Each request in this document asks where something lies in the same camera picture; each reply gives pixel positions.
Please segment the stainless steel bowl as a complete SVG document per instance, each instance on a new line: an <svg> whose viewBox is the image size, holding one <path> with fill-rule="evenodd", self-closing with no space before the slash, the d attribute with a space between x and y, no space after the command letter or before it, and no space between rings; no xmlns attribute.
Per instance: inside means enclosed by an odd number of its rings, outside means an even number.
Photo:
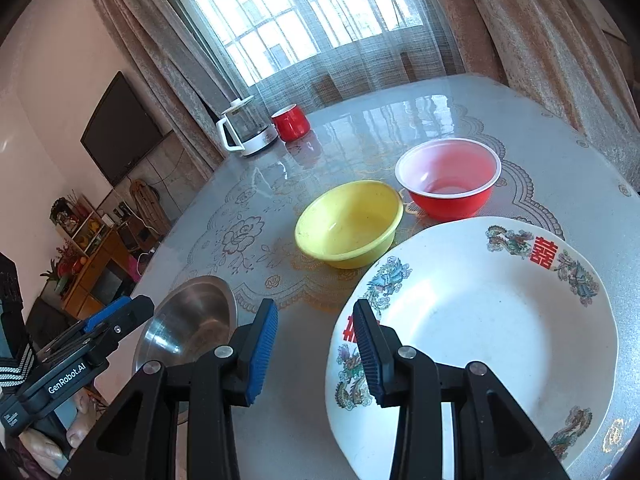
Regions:
<svg viewBox="0 0 640 480"><path fill-rule="evenodd" d="M149 360L166 366L195 362L226 344L238 326L238 310L229 284L216 276L191 278L155 309L138 340L132 371Z"/></svg>

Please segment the yellow plastic bowl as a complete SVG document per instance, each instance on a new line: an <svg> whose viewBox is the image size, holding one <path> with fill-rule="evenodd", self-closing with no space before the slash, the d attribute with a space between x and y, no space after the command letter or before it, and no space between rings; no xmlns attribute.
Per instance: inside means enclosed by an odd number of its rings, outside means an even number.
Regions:
<svg viewBox="0 0 640 480"><path fill-rule="evenodd" d="M399 193L375 180L331 188L299 216L295 243L306 256L337 269L370 266L392 246L404 214Z"/></svg>

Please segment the large white dragon plate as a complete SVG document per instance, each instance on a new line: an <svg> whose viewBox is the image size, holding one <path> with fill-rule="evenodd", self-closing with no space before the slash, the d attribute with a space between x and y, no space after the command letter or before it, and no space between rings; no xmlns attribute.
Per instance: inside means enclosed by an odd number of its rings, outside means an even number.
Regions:
<svg viewBox="0 0 640 480"><path fill-rule="evenodd" d="M610 405L618 350L605 286L565 240L502 217L431 226L379 258L352 299L436 362L485 363L576 470Z"/></svg>

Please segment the red plastic bowl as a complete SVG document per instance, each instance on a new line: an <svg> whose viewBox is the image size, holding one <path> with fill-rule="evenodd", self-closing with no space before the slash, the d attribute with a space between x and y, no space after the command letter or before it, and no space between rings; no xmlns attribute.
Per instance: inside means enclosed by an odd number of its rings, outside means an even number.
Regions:
<svg viewBox="0 0 640 480"><path fill-rule="evenodd" d="M396 162L395 177L429 217L454 221L475 216L501 176L501 160L471 139L431 140L410 148Z"/></svg>

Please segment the wooden cabinet with shelf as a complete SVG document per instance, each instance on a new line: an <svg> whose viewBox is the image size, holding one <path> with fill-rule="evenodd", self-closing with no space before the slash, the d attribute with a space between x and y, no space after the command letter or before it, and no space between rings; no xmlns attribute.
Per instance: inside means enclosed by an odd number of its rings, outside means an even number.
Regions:
<svg viewBox="0 0 640 480"><path fill-rule="evenodd" d="M50 221L62 237L56 256L41 274L43 300L83 320L134 291L130 253L114 226L109 226L83 195L58 198Z"/></svg>

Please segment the white glass electric kettle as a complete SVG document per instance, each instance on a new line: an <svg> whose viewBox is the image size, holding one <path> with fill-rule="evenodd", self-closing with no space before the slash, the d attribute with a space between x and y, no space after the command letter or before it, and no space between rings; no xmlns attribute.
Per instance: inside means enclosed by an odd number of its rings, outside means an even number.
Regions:
<svg viewBox="0 0 640 480"><path fill-rule="evenodd" d="M268 148L278 137L273 124L260 114L254 96L231 101L216 122L216 128L224 149L245 157Z"/></svg>

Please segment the red ceramic mug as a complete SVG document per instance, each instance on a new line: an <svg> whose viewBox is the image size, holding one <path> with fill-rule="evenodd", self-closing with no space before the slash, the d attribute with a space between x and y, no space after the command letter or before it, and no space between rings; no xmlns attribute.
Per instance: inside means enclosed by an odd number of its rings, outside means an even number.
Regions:
<svg viewBox="0 0 640 480"><path fill-rule="evenodd" d="M297 104L281 108L271 115L271 121L283 142L296 141L311 130L306 115Z"/></svg>

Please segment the white sheer window curtain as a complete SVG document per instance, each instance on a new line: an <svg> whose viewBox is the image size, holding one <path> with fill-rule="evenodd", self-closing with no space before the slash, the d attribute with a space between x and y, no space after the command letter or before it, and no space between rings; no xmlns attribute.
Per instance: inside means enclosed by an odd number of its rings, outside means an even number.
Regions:
<svg viewBox="0 0 640 480"><path fill-rule="evenodd" d="M305 112L463 62L437 0L168 0L241 96Z"/></svg>

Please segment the beige patterned curtain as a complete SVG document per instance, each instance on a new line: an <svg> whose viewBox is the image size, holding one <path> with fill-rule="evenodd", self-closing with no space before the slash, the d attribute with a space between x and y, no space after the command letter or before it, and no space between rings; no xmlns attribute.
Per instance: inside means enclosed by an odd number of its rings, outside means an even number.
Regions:
<svg viewBox="0 0 640 480"><path fill-rule="evenodd" d="M92 0L202 174L224 149L215 120L236 92L168 0ZM639 110L587 0L437 0L463 73L521 92L639 181Z"/></svg>

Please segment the black wall television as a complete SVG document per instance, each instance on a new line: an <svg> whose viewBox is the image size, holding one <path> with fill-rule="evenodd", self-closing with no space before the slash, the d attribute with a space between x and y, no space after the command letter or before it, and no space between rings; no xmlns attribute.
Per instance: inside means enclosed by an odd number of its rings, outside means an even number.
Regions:
<svg viewBox="0 0 640 480"><path fill-rule="evenodd" d="M80 143L111 186L163 140L137 93L117 72L103 93Z"/></svg>

